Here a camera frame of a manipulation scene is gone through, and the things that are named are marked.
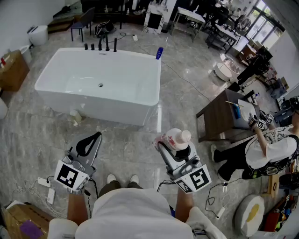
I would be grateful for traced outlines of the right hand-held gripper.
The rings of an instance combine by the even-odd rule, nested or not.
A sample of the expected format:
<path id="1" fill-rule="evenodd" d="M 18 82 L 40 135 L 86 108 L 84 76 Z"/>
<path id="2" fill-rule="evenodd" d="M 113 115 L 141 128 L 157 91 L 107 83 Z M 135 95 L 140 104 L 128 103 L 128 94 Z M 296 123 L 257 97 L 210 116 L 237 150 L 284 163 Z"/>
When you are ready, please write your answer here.
<path id="1" fill-rule="evenodd" d="M 188 162 L 185 163 L 182 160 L 179 161 L 160 141 L 157 143 L 157 149 L 166 164 L 167 174 L 171 181 L 177 184 L 184 193 L 197 192 L 212 182 L 207 166 L 201 163 L 193 143 L 189 143 L 186 148 Z"/>

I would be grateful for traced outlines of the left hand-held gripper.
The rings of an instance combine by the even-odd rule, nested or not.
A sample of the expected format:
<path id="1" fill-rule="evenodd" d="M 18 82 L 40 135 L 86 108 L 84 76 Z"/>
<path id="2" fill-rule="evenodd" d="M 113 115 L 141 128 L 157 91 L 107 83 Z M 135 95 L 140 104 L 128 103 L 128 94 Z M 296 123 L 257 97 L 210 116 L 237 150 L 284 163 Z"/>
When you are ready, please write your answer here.
<path id="1" fill-rule="evenodd" d="M 71 194 L 82 194 L 84 185 L 96 172 L 94 160 L 102 142 L 102 133 L 77 135 L 69 144 L 69 152 L 57 163 L 54 179 Z"/>

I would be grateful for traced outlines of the white plastic bottle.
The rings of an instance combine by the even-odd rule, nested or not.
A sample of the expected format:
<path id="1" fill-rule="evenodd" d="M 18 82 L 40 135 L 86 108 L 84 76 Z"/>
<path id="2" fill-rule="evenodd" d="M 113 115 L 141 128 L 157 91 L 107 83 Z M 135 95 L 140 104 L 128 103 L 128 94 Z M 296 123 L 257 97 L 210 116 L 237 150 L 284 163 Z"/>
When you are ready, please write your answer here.
<path id="1" fill-rule="evenodd" d="M 188 147 L 192 134 L 189 130 L 173 128 L 154 139 L 153 145 L 158 150 L 158 142 L 163 143 L 171 151 L 180 151 Z"/>

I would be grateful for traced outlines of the white bathtub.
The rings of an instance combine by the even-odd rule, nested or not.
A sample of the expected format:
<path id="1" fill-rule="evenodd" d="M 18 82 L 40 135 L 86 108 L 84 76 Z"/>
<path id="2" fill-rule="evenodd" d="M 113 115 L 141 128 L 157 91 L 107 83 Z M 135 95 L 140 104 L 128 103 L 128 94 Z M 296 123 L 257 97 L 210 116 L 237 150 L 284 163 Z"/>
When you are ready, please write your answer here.
<path id="1" fill-rule="evenodd" d="M 160 76 L 161 60 L 152 55 L 60 48 L 35 90 L 53 111 L 143 126 L 159 102 Z"/>

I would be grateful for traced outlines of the person's left forearm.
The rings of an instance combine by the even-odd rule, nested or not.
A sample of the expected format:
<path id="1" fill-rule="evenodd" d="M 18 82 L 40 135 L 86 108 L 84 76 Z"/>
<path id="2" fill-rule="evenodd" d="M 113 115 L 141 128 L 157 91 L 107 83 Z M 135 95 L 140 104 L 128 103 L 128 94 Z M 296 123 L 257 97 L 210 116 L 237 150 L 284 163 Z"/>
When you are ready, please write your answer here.
<path id="1" fill-rule="evenodd" d="M 85 197 L 83 194 L 69 194 L 67 219 L 77 225 L 88 219 Z"/>

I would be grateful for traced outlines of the person's right forearm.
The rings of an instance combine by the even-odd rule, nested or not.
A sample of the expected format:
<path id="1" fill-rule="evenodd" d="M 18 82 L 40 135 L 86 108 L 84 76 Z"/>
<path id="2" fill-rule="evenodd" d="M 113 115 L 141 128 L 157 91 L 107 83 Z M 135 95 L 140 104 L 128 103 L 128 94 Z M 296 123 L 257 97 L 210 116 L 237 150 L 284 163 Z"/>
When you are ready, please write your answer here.
<path id="1" fill-rule="evenodd" d="M 183 190 L 178 188 L 175 218 L 185 223 L 189 218 L 189 213 L 193 206 L 193 195 L 186 194 Z"/>

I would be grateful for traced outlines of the crumpled white packaging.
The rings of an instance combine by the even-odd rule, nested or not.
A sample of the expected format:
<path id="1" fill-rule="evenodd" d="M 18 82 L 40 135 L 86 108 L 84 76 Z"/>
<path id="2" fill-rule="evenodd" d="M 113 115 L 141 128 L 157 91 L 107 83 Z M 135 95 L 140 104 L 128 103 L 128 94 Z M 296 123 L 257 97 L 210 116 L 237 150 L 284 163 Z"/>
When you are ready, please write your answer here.
<path id="1" fill-rule="evenodd" d="M 74 110 L 74 109 L 70 110 L 70 115 L 73 118 L 74 126 L 77 127 L 79 125 L 79 123 L 82 121 L 81 115 L 79 114 L 79 112 L 77 110 Z"/>

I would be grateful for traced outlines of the person's olive trousers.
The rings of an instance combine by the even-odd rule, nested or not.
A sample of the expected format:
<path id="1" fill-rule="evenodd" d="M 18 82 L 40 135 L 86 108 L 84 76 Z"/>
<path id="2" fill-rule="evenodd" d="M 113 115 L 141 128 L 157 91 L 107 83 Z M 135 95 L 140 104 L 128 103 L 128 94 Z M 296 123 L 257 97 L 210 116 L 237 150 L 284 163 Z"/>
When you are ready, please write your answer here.
<path id="1" fill-rule="evenodd" d="M 136 188 L 136 189 L 142 189 L 141 186 L 139 186 L 137 183 L 135 182 L 130 182 L 127 185 L 127 188 Z M 112 181 L 110 183 L 107 183 L 99 192 L 98 194 L 98 198 L 103 196 L 104 194 L 112 191 L 112 190 L 116 190 L 116 189 L 122 189 L 121 184 L 118 181 Z"/>

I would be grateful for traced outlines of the dark wooden vanity table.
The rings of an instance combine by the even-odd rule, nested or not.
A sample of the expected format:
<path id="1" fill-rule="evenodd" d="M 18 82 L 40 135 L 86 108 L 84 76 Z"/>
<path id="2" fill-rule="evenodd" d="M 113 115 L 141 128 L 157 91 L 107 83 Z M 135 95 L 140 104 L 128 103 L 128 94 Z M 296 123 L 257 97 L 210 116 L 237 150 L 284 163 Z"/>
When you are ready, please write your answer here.
<path id="1" fill-rule="evenodd" d="M 248 99 L 253 98 L 254 93 L 251 90 L 246 95 L 242 95 L 225 89 L 197 113 L 196 118 L 203 116 L 205 124 L 205 135 L 199 137 L 198 142 L 221 140 L 237 142 L 252 136 L 254 133 L 249 128 L 248 122 L 242 116 L 239 119 L 235 118 L 233 103 L 238 104 L 238 99 L 249 102 Z M 253 105 L 257 116 L 259 116 L 259 106 Z"/>

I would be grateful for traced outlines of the person's white shirt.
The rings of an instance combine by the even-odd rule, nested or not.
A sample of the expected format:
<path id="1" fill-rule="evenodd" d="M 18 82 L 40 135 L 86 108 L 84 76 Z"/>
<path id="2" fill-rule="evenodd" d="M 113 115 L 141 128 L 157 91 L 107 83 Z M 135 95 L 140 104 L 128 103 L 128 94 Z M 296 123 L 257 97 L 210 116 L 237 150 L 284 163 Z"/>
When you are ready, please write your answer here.
<path id="1" fill-rule="evenodd" d="M 94 204 L 92 217 L 77 225 L 50 221 L 48 239 L 227 239 L 198 207 L 186 222 L 171 215 L 167 200 L 154 189 L 110 191 Z"/>

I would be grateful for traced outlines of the white sink basin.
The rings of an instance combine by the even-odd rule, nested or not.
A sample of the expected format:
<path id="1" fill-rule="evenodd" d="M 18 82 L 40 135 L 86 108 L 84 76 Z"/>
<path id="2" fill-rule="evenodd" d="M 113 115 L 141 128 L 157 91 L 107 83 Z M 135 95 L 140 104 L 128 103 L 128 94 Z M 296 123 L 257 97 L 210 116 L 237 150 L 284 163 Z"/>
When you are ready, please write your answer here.
<path id="1" fill-rule="evenodd" d="M 241 116 L 246 122 L 249 121 L 250 115 L 257 119 L 257 113 L 252 103 L 238 99 L 238 105 L 240 106 Z"/>

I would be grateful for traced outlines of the round white yellow cushion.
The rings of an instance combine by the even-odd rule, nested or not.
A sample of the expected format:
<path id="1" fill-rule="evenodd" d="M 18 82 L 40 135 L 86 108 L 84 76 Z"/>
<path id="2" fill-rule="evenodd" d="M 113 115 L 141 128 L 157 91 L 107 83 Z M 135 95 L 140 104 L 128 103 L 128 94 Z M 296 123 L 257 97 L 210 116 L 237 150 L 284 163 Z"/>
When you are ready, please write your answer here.
<path id="1" fill-rule="evenodd" d="M 236 231 L 245 237 L 254 235 L 263 220 L 264 210 L 264 199 L 261 196 L 246 196 L 235 212 Z"/>

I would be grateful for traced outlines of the small wooden stool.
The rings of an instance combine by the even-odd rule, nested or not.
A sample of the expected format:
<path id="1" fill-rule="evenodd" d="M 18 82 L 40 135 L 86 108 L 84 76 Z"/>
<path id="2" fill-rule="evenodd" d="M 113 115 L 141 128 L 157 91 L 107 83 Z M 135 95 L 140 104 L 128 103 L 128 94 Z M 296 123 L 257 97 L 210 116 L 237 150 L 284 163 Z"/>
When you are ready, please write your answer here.
<path id="1" fill-rule="evenodd" d="M 269 176 L 268 195 L 270 195 L 271 198 L 275 198 L 279 190 L 279 178 L 280 178 L 279 174 Z"/>

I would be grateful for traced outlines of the round white table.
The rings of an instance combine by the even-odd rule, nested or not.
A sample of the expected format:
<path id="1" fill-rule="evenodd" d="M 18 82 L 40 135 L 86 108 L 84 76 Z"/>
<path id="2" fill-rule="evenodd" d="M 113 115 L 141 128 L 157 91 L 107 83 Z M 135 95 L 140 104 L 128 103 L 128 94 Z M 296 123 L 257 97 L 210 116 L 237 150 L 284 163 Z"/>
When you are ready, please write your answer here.
<path id="1" fill-rule="evenodd" d="M 230 56 L 221 53 L 221 61 L 214 66 L 215 75 L 226 82 L 237 82 L 241 73 L 238 64 Z"/>

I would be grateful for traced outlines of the purple cloth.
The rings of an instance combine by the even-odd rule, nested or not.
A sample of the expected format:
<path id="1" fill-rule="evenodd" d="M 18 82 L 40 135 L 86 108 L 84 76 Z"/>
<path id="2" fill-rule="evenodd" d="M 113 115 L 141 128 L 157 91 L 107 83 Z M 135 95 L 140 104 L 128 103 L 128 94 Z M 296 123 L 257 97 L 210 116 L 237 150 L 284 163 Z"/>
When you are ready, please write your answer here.
<path id="1" fill-rule="evenodd" d="M 40 239 L 43 236 L 42 230 L 30 220 L 20 225 L 20 230 L 30 239 Z"/>

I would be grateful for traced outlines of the cardboard box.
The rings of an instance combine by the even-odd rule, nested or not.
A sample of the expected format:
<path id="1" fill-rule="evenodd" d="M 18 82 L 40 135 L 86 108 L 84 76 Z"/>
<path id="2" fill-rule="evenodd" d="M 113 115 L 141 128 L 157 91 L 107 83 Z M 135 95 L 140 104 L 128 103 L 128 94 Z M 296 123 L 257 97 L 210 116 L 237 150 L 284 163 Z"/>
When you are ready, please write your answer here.
<path id="1" fill-rule="evenodd" d="M 3 209 L 2 212 L 11 239 L 30 239 L 20 230 L 20 225 L 27 220 L 42 230 L 43 236 L 40 239 L 47 239 L 49 223 L 53 216 L 30 204 L 15 204 L 9 209 Z"/>
<path id="2" fill-rule="evenodd" d="M 0 88 L 3 91 L 18 91 L 29 73 L 29 67 L 20 50 L 15 50 L 3 56 L 6 65 L 0 67 Z"/>

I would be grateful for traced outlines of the white waste bin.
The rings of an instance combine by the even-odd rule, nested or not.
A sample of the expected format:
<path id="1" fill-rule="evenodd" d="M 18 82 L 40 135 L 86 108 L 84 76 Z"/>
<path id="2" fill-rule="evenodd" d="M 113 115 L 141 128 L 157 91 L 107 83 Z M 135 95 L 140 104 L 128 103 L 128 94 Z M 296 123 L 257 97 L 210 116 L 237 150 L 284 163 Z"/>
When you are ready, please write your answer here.
<path id="1" fill-rule="evenodd" d="M 30 53 L 30 46 L 29 45 L 22 46 L 21 48 L 19 48 L 19 50 L 27 65 L 30 65 L 30 62 L 32 60 L 31 53 Z"/>

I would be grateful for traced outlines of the pile of colourful items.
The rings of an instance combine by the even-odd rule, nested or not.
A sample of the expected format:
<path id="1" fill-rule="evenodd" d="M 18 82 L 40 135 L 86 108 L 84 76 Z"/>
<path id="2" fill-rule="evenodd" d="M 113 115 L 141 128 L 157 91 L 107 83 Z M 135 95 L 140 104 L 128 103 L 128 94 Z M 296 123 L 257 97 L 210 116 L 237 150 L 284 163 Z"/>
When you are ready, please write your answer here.
<path id="1" fill-rule="evenodd" d="M 298 195 L 287 195 L 282 198 L 274 208 L 266 215 L 263 231 L 278 232 L 293 211 L 295 211 L 298 202 Z"/>

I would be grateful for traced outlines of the black bag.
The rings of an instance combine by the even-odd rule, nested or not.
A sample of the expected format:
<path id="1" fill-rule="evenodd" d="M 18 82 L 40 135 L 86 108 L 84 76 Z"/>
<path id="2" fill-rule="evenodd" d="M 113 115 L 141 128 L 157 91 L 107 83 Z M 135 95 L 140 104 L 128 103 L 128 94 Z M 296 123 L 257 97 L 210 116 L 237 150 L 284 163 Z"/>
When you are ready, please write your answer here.
<path id="1" fill-rule="evenodd" d="M 114 24 L 108 20 L 105 22 L 101 22 L 95 26 L 94 36 L 99 38 L 104 34 L 109 34 L 115 30 Z"/>

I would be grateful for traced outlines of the white toilet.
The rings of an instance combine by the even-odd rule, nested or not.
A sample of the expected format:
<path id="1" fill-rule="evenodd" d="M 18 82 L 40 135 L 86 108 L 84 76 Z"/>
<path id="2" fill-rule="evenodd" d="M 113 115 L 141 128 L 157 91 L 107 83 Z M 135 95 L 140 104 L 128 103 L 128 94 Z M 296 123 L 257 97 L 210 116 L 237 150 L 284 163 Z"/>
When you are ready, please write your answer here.
<path id="1" fill-rule="evenodd" d="M 49 39 L 48 26 L 41 25 L 41 26 L 33 27 L 32 29 L 29 30 L 28 37 L 30 42 L 34 46 L 40 46 L 45 44 Z"/>

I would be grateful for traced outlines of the dark blue chair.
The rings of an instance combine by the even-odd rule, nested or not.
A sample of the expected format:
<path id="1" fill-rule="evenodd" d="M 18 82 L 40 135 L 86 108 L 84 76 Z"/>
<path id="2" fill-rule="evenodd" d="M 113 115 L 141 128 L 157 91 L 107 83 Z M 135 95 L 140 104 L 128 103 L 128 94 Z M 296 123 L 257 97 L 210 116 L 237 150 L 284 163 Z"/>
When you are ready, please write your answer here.
<path id="1" fill-rule="evenodd" d="M 79 35 L 81 36 L 82 42 L 84 42 L 83 28 L 87 27 L 89 29 L 90 35 L 92 35 L 92 21 L 95 13 L 95 7 L 88 9 L 79 19 L 71 25 L 71 40 L 73 41 L 73 30 L 78 29 Z"/>

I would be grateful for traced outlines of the marble pattern cabinet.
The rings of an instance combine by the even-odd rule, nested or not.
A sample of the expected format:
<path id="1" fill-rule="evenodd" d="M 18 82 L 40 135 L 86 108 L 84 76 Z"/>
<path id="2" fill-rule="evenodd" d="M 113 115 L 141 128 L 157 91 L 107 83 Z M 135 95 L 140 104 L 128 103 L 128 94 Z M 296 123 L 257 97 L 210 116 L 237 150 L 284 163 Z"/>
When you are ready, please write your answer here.
<path id="1" fill-rule="evenodd" d="M 156 0 L 151 1 L 146 12 L 142 31 L 159 35 L 163 28 L 167 13 L 168 8 L 165 0 L 163 0 L 162 3 L 158 3 Z"/>

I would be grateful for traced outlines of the dark shelf unit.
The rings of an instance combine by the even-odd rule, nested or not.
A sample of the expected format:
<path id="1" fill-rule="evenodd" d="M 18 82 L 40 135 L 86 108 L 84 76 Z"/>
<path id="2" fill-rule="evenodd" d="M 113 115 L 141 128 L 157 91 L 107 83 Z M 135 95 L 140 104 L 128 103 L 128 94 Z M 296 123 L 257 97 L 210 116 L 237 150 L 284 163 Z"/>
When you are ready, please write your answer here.
<path id="1" fill-rule="evenodd" d="M 142 25 L 152 0 L 80 0 L 82 12 L 95 8 L 93 22 L 133 23 Z"/>

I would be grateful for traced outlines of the dark frame desk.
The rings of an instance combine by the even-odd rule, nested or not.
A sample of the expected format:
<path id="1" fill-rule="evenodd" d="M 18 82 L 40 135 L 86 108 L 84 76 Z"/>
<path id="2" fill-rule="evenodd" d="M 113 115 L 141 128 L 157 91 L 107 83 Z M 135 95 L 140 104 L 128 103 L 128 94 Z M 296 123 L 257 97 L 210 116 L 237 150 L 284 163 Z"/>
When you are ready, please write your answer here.
<path id="1" fill-rule="evenodd" d="M 215 24 L 205 42 L 208 48 L 216 47 L 227 54 L 237 41 L 238 38 L 232 32 Z"/>

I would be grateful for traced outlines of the metal frame white table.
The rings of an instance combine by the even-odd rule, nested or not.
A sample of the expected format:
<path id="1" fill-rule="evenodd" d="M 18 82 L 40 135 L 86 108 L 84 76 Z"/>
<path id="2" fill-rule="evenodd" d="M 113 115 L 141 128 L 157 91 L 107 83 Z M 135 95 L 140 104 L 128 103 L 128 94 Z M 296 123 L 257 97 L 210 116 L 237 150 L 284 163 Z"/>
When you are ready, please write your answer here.
<path id="1" fill-rule="evenodd" d="M 184 17 L 185 19 L 193 22 L 194 24 L 193 24 L 192 28 L 190 26 L 184 27 L 182 24 L 180 24 L 178 22 L 180 17 Z M 205 23 L 206 23 L 206 21 L 201 15 L 199 15 L 195 12 L 189 11 L 187 9 L 178 7 L 178 10 L 174 17 L 174 21 L 171 25 L 170 35 L 173 35 L 175 30 L 185 32 L 190 35 L 192 42 L 194 42 L 198 33 L 201 31 L 201 29 Z"/>

